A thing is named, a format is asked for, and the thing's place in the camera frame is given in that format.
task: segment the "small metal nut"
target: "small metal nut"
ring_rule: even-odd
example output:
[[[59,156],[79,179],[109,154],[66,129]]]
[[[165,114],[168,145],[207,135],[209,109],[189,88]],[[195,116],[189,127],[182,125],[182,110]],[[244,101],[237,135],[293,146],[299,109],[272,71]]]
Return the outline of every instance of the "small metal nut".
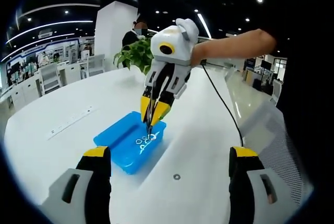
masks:
[[[173,176],[173,178],[174,178],[176,181],[178,181],[179,179],[181,179],[181,176],[180,176],[179,174],[175,174],[175,175]]]

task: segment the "green leaves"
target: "green leaves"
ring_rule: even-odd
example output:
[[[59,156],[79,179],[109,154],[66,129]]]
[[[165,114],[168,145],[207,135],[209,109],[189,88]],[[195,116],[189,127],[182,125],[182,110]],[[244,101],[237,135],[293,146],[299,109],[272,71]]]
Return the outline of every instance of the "green leaves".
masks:
[[[147,75],[148,71],[150,71],[153,59],[150,47],[150,38],[140,39],[133,44],[123,47],[119,53],[115,54],[114,64],[117,60],[118,67],[120,63],[124,62],[129,69],[131,65],[134,65],[137,66],[142,73]]]

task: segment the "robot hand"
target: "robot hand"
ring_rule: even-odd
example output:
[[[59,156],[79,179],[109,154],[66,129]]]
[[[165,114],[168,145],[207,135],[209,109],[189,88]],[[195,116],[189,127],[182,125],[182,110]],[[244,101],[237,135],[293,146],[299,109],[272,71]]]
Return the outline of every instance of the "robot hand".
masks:
[[[154,59],[141,97],[141,120],[147,124],[148,134],[170,111],[174,99],[178,99],[186,89],[191,70],[190,58],[198,33],[192,20],[177,19],[176,26],[163,29],[151,39]]]

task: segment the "white pillar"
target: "white pillar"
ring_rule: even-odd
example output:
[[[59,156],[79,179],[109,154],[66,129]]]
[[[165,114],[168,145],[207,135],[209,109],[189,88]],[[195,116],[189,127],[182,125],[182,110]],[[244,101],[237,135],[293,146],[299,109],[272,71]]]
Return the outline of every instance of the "white pillar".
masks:
[[[105,70],[115,70],[114,56],[122,49],[122,39],[137,19],[138,8],[114,1],[98,11],[94,54],[104,54]]]

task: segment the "black sleeve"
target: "black sleeve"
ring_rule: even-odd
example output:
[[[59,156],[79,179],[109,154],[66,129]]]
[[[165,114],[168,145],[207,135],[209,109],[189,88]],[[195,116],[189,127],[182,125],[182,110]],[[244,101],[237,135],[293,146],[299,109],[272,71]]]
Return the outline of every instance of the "black sleeve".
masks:
[[[135,43],[136,41],[138,41],[137,36],[131,31],[127,32],[123,37],[122,47]]]

